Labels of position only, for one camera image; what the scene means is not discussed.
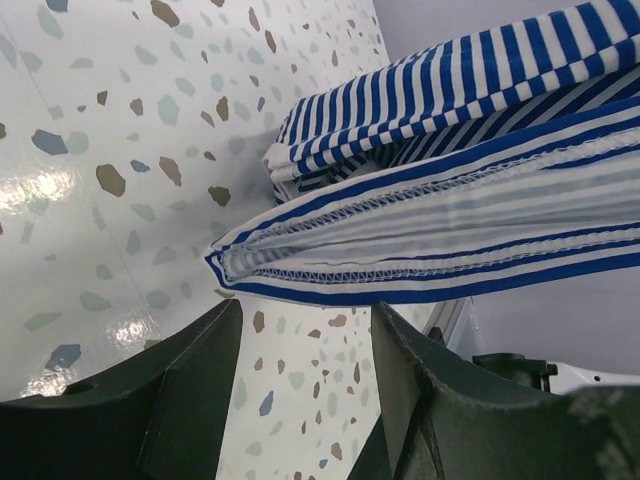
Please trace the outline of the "blue striped tank top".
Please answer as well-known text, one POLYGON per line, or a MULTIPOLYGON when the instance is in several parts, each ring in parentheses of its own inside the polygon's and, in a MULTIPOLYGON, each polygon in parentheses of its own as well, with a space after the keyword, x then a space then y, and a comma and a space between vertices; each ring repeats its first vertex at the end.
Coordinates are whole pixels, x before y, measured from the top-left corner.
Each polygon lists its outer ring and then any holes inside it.
POLYGON ((277 206, 206 255, 227 290, 430 303, 639 263, 639 5, 465 35, 298 101, 277 206))

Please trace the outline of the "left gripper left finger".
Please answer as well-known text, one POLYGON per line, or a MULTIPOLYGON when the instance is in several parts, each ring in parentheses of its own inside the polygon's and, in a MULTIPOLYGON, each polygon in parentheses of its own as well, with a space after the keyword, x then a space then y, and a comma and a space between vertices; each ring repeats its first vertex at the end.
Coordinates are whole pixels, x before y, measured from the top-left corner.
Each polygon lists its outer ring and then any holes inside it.
POLYGON ((2 403, 2 478, 215 478, 242 324, 228 299, 59 396, 2 403))

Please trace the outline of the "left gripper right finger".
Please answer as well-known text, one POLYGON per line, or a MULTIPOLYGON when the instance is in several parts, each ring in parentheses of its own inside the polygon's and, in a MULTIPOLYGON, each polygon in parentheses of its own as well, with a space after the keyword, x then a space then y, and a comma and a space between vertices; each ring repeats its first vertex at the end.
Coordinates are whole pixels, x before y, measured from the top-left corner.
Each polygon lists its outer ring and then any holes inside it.
POLYGON ((421 334, 386 304, 371 335, 395 479, 636 479, 638 387, 554 395, 421 334))

